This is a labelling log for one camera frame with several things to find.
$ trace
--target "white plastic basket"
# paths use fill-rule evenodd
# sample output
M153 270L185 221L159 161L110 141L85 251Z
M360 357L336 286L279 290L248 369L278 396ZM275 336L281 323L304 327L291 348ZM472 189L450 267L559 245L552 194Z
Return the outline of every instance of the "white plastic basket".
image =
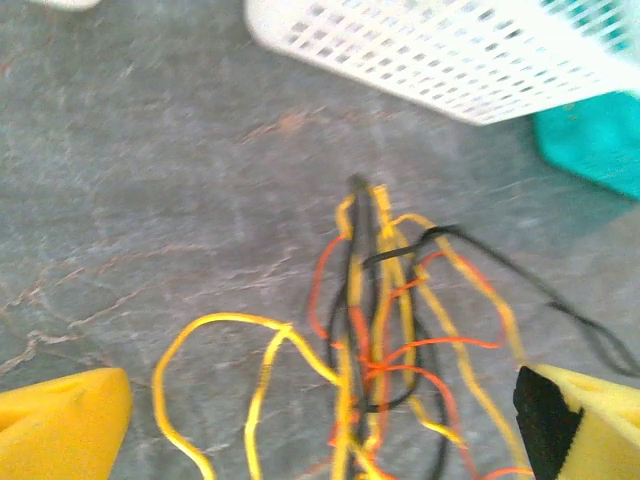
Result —
M29 0L31 3L42 3L47 7L60 10L82 11L95 7L100 0Z
M640 0L246 0L264 46L474 124L640 90Z

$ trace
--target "yellow foam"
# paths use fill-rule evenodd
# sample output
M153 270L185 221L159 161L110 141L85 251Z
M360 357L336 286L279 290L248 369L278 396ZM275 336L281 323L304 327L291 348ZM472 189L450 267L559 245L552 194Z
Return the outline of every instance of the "yellow foam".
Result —
M569 409L584 409L558 480L640 479L640 390L548 365L533 369L560 388Z
M119 368L0 393L0 478L106 480L132 404Z

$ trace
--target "electrical wire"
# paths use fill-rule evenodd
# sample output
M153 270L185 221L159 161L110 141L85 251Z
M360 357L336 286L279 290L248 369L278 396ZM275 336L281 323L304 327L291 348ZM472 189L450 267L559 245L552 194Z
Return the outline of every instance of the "electrical wire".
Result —
M158 362L152 381L154 415L167 439L185 453L199 468L205 480L216 478L207 457L186 440L170 422L164 397L164 372L177 350L194 330L208 323L234 321L261 325L276 333L268 344L244 428L249 473L253 480L262 479L256 445L256 431L262 403L268 391L271 371L279 348L285 340L292 342L305 361L337 389L335 398L335 435L331 479L391 480L376 463L376 456L387 435L389 414L407 402L417 420L426 428L438 432L439 446L435 449L426 478L442 478L449 443L457 446L471 478L494 480L505 475L524 478L532 474L527 468L524 449L509 423L497 409L475 377L466 346L496 349L508 343L520 366L527 363L513 311L497 293L488 279L465 257L456 253L446 239L454 236L483 251L548 298L548 305L570 317L580 328L589 346L609 368L622 375L640 377L640 364L610 330L578 313L555 290L535 275L527 272L507 257L472 237L457 226L436 226L417 214L393 218L391 204L384 186L370 186L365 179L350 179L351 194L336 209L339 236L333 239L318 258L309 294L307 315L313 331L325 342L327 363L324 363L291 324L265 317L240 313L206 315L185 327L171 343ZM408 243L400 225L416 223L424 232L412 244ZM333 299L328 324L321 325L317 317L323 272L337 245L345 242L342 285ZM439 250L422 254L435 242ZM495 341L465 337L449 316L444 304L429 288L427 268L434 259L445 257L473 287L495 306L500 318L500 334ZM418 316L418 299L425 300L447 336L434 337L428 325ZM390 351L397 319L403 334L403 344ZM480 475L469 447L464 440L455 398L439 372L437 345L451 344L458 368L469 390L487 411L505 439L515 463ZM401 372L404 390L392 399L392 374ZM435 404L438 421L433 421L422 405L417 388L420 379L427 379L436 387Z
M253 325L261 325L278 332L284 331L285 333L283 335L296 346L302 357L320 376L324 377L325 380L334 385L338 385L340 382L336 373L324 364L324 362L313 352L307 341L298 333L296 333L291 328L290 324L278 322L277 320L273 320L271 318L259 317L256 315L248 315L243 313L210 314L200 317L197 320L191 322L173 340L169 348L165 351L165 353L158 361L158 364L153 371L153 413L160 431L164 434L165 437L167 437L167 439L171 443L173 443L173 445L180 449L197 465L204 480L215 480L215 470L209 463L209 460L193 444L191 444L186 438L180 435L180 433L178 433L178 431L171 424L169 415L167 413L167 405L164 396L164 371L166 370L167 365L169 364L171 359L175 356L178 349L193 333L194 330L208 323L223 321L249 323ZM255 430L255 426L249 426L248 428ZM247 456L256 458L257 453L247 453Z
M366 267L368 263L383 261L386 258L392 258L398 254L414 255L417 251L419 251L421 248L431 243L432 241L435 240L437 242L441 242L442 240L444 240L443 235L445 234L455 236L465 241L466 243L478 248L490 258L502 264L503 266L526 280L528 283L533 285L540 293L549 298L549 302L547 303L549 307L561 313L564 313L576 322L585 340L594 351L598 359L604 365L620 375L632 378L640 378L640 363L631 353L629 348L624 344L624 342L616 337L611 330L609 330L599 322L591 320L578 313L578 311L574 307L572 307L568 301L566 301L557 291L555 291L542 279L525 270L523 267L511 261L500 252L497 252L493 248L489 247L484 242L469 235L467 232L456 225L435 226L431 224L421 235L420 239L413 245L406 246L405 248L399 249L395 252L384 252L374 255L373 257L369 257L364 261L363 268ZM603 343L603 340L609 343L609 346L612 347L613 350L619 355L619 358L622 361L623 365L621 365L608 352Z

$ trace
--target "yellow wire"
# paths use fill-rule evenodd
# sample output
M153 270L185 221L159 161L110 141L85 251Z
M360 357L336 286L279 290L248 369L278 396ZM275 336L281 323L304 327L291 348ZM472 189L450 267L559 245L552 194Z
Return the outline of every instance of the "yellow wire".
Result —
M165 437L177 448L179 448L185 455L187 455L198 467L202 478L204 480L215 480L216 474L213 466L209 463L207 457L205 457L196 447L193 446L186 438L184 438L171 424L169 415L167 413L167 405L164 397L164 371L167 365L176 354L180 346L184 341L193 333L195 329L202 325L213 322L233 321L241 323L250 323L254 325L261 325L272 330L282 331L286 330L286 338L289 339L298 349L303 358L309 363L309 365L324 377L326 380L334 385L339 384L339 379L336 373L331 370L324 362L313 352L309 344L296 333L289 324L278 322L270 318L259 317L256 315L247 315L243 313L216 313L211 315L205 315L197 320L194 320L187 325L173 340L169 348L160 358L160 361L156 365L153 372L152 381L152 394L153 394L153 412L156 418L156 423L160 428L160 431Z
M393 248L395 248L395 245L390 240L390 237L393 237L394 230L392 229L392 223L390 219L391 205L390 205L390 202L388 201L388 196L386 196L386 188L384 186L374 187L370 189L369 193L373 197L375 197L377 200L376 207L377 207L378 219L381 223L381 233L380 233L380 238L378 239L379 249L381 251L392 250ZM352 227L351 227L351 222L349 221L349 217L347 215L347 209L352 205L353 200L354 200L354 196L350 195L346 197L340 203L340 205L338 205L338 207L336 208L336 224L338 225L340 234L345 238L351 238L351 234L352 234ZM383 269L383 275L381 275L382 282L380 285L380 293L381 293L380 298L387 298L391 292L391 288L389 285L389 276L391 275L394 277L394 280L395 280L394 284L396 287L400 287L404 285L406 283L406 279L404 277L404 272L402 270L402 264L397 258L389 259L381 262L381 268ZM415 339L415 332L413 329L413 322L411 318L412 312L411 312L411 305L409 303L409 300L410 299L408 297L408 292L407 292L400 297L399 303L401 308L403 330L405 332L405 336L409 339L409 341L413 341ZM388 312L388 305L385 302L383 302L383 305L381 305L381 308L377 312L376 318L374 320L373 338L372 338L372 346L373 346L372 354L373 354L374 362L382 361L382 338L384 335L383 320L384 318L386 318L386 315L388 314L387 312ZM413 365L414 363L415 363L415 351L409 350L405 354L405 364ZM407 385L409 385L412 379L412 374L411 372L408 372L408 371L405 371L403 373L404 373L405 381L407 382ZM383 381L384 379L382 379L382 377L376 377L375 379L374 399L376 403L381 403L383 401L383 389L382 389ZM430 421L424 410L422 403L415 395L412 395L409 398L409 405L414 411L414 414L416 415L416 418L418 419L418 421L424 427L430 430L433 430L441 435L444 435L445 437L447 437L449 440L451 440L456 444L464 443L463 440L460 438L460 436L449 427ZM370 413L368 415L371 434L365 441L365 450L369 452L378 443L381 435L380 426L378 422L378 415L379 414L377 413Z
M349 425L349 413L351 410L351 359L349 358L349 342L345 335L342 336L341 344L342 347L339 351L340 384L338 388L338 401L335 407L338 426L331 480L344 480L346 476L349 438L351 436Z
M426 218L416 214L402 215L400 218L398 218L398 223L400 223L400 221L402 221L403 219L412 219L415 222L420 223L425 228L431 228L435 226L435 224L433 224ZM402 243L404 244L403 246L407 245L406 239L404 239L400 233L398 233L398 238L402 239ZM452 264L456 267L456 269L458 269L461 273L465 275L465 277L469 279L474 277L468 268L463 269L463 267L466 267L466 265L464 265L463 262L459 260L457 254L455 253L455 251L453 250L453 248L451 247L451 244L448 242L447 239L443 237L438 237L436 241L438 242L438 245L440 246L441 250L445 253L447 258L452 262ZM416 273L418 275L426 275L426 272L421 266L416 267ZM460 336L458 329L453 323L453 321L451 320L451 318L449 317L449 314L444 309L444 307L442 306L442 304L440 303L436 295L431 291L431 289L429 289L429 287L427 287L426 283L418 284L417 288L422 294L422 296L424 297L429 307L434 311L434 313L438 317L438 320L443 330L447 333L447 335L451 337ZM515 331L517 335L517 329L515 327L515 319L513 319L512 313L510 318L513 320L513 325L511 326L510 339L513 340L515 336L513 332ZM467 348L465 347L464 344L459 342L454 342L452 343L452 345L453 345L453 348L456 350L456 353L458 356L458 368L460 369L460 373L462 375L464 382L467 384L467 388L469 388L473 396L483 406L485 411L489 414L493 422L496 424L496 427L498 427L500 434L504 438L505 442L507 443L507 446L509 447L509 450L511 451L511 456L515 464L519 467L526 468L527 463L526 463L526 454L524 452L524 448L522 444L518 441L518 438L516 437L513 429L509 426L509 423L504 418L503 414L493 403L493 400L491 400L491 397L485 392L485 390L480 386L480 384L476 380L473 367L471 366L471 360L469 358L469 353L467 351ZM521 348L521 347L522 345L519 344L519 342L515 343L515 348ZM524 349L522 349L521 355L522 357L524 357ZM524 480L527 478L527 476L519 475L519 478Z
M366 478L367 480L385 480L384 475L380 473L378 468L369 459L369 457L362 450L360 445L358 445L358 442L356 442L355 438L351 437L349 439L349 446L351 447L351 450L355 454L356 459L358 460L358 462L360 462L360 465L362 466L362 468L364 468L366 472L367 476L364 478Z
M419 225L430 228L434 224L424 217L417 214L405 214L397 219L391 217L391 204L389 202L388 194L385 186L379 186L370 188L369 193L376 199L376 209L379 217L381 232L377 240L379 251L392 250L398 247L407 246L406 238L398 230L397 226L404 221L412 221ZM347 209L354 201L354 195L346 197L342 203L336 208L336 223L342 236L350 238L352 235L352 226L350 224ZM518 364L524 364L526 362L526 354L522 342L520 340L517 324L513 312L509 305L492 289L478 279L477 275L462 262L455 251L452 249L449 242L444 237L438 237L436 239L440 248L445 253L452 265L460 271L469 280L474 287L487 298L489 298L495 305L502 317L505 319L505 330L509 339L509 344L514 354L514 358ZM381 298L387 298L391 294L392 286L394 288L400 287L406 283L404 271L402 269L402 263L398 258L388 259L381 262ZM361 296L362 285L362 271L361 263L359 259L354 255L350 259L350 291L347 292L347 297L350 305L358 305ZM421 267L416 267L416 275L422 280L429 278L426 271ZM458 330L455 324L451 321L444 307L440 304L438 298L433 294L425 282L418 284L420 293L425 298L430 308L435 312L443 329L450 336L459 336ZM412 322L412 311L410 305L410 297L408 292L403 292L399 298L399 305L401 311L401 319L403 325L403 332L407 341L415 340L415 332ZM372 354L373 360L379 362L382 360L382 339L384 335L383 319L388 315L388 304L383 302L381 308L376 312L374 319L374 328L372 333ZM185 327L180 334L174 339L167 351L163 354L153 372L152 382L152 394L154 404L154 415L158 427L167 439L185 453L192 461L198 466L204 480L214 480L216 478L213 466L209 463L208 459L196 449L188 440L178 433L172 426L166 408L166 401L164 398L164 385L163 375L164 371L173 358L177 350L184 343L187 337L193 333L198 327L207 323L213 323L218 321L235 321L241 323L249 323L255 325L261 325L277 333L269 343L262 362L262 368L256 390L249 406L249 412L247 415L247 421L245 423L244 438L245 448L247 454L247 461L249 464L249 471L253 480L259 480L262 478L260 461L257 453L257 446L255 441L255 432L257 424L259 422L260 409L266 392L268 390L268 384L270 380L273 363L277 355L278 349L281 347L284 340L290 340L298 349L302 357L307 363L318 372L319 375L324 377L330 383L338 387L338 401L336 402L336 417L338 420L337 434L336 434L336 449L334 453L334 462L332 469L332 480L342 480L345 475L346 461L349 450L351 450L360 465L365 470L365 473L358 475L359 479L366 480L384 480L386 475L383 474L375 466L373 461L367 455L367 452L376 444L380 438L380 426L378 423L378 414L368 414L368 421L371 427L371 435L367 438L364 448L357 444L350 432L350 409L351 409L351 393L352 393L352 369L350 363L350 356L348 350L347 339L342 338L339 356L339 373L334 372L327 365L320 360L320 358L314 353L309 344L292 328L290 324L279 322L270 318L247 315L241 313L218 313L212 315L206 315L197 320L191 322ZM509 449L516 464L519 466L526 466L525 454L522 445L517 441L513 431L509 427L509 424L503 418L500 411L495 407L491 398L480 387L475 379L475 374L471 366L468 352L466 347L461 343L454 343L454 349L458 356L458 365L462 377L467 384L469 390L474 394L476 399L482 404L485 410L493 419L497 425L502 436L505 438ZM405 354L405 363L415 363L415 351L409 350ZM412 374L405 371L404 378L407 384L409 384ZM382 402L382 386L385 380L382 376L374 378L374 398L378 402ZM446 436L451 441L464 444L462 438L460 438L450 428L431 422L420 400L416 396L409 398L411 408L413 409L416 417L425 427L437 431L438 433Z
M244 426L244 444L247 452L249 474L253 480L262 479L260 458L258 457L258 447L256 446L256 428L260 420L260 407L269 388L269 379L271 378L271 370L273 370L276 354L290 331L291 326L282 328L274 335L273 340L269 342L262 359L258 385L249 404L249 414L247 415L247 421Z
M391 219L391 203L389 201L389 196L387 194L386 187L385 186L375 187L374 195L376 198L377 209L380 214L380 221L381 221L381 237L383 240L383 244L381 245L381 250L388 251L388 250L393 250L395 248L404 246L404 245L401 245L402 238L398 236L400 232L394 228L394 225ZM393 276L394 278L394 286L396 288L406 284L407 280L404 275L404 270L402 269L402 263L399 258L389 259L388 268L390 269L390 275ZM427 276L428 275L425 272L419 278L426 280ZM409 292L408 291L403 292L399 298L399 305L400 305L400 314L402 319L403 333L405 336L405 340L407 342L415 341L415 330L414 330L413 318L412 318L413 313L412 313L410 302L411 302L411 298L409 296ZM381 315L378 318L378 321L380 322L380 325L378 326L380 335L383 334L382 321L384 318L386 318L386 315L388 315L388 313L383 312L383 314L384 316ZM407 353L405 354L404 363L406 365L414 365L415 355L416 355L415 350L411 349L407 351ZM409 371L404 371L403 374L404 374L404 379L406 384L410 385L411 380L413 379L412 373ZM414 412L414 415L416 416L420 424L422 424L425 428L428 428L429 430L433 430L441 435L444 435L455 444L464 445L464 440L452 429L429 420L429 417L427 416L427 413L424 409L422 402L416 395L411 395L408 401L409 401L409 406Z
M435 226L434 223L415 213L407 213L401 215L396 220L394 220L393 223L399 225L400 223L407 220L417 223L424 228L431 228ZM511 351L513 352L513 357L518 363L518 367L525 365L527 363L527 354L525 353L524 346L522 345L520 332L518 331L518 325L513 311L511 310L511 307L509 307L509 304L507 304L507 302L497 292L487 288L487 286L483 282L481 282L476 275L474 275L469 266L460 261L458 254L453 250L451 244L446 238L438 237L436 239L436 242L438 242L438 245L445 253L449 261L453 264L455 269L462 273L462 275L464 275L464 277L474 286L476 290L484 294L495 305L496 309L505 320L505 330L507 333L507 338L509 339Z

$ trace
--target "stone surface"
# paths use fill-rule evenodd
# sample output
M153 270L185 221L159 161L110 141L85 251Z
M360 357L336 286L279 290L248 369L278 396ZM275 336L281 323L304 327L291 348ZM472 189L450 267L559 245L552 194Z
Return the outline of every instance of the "stone surface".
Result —
M2 2L0 99L0 390L125 368L136 406L114 480L199 478L157 429L149 388L189 320L257 313L313 338L311 270L353 172L386 183L398 212L462 223L640 348L633 202L546 165L528 119L461 125L264 51L238 0L104 0L82 14ZM624 381L527 285L460 251L511 302L536 361ZM328 270L327 292L340 272ZM457 275L434 265L433 282L463 332L496 335ZM204 328L168 371L172 420L223 480L248 478L242 428L270 335ZM473 355L513 419L507 352ZM449 349L443 359L479 467L508 466ZM303 478L329 454L333 391L292 348L276 367L258 431L265 478ZM394 422L383 465L421 478L435 436L406 412ZM446 478L461 468L454 455Z

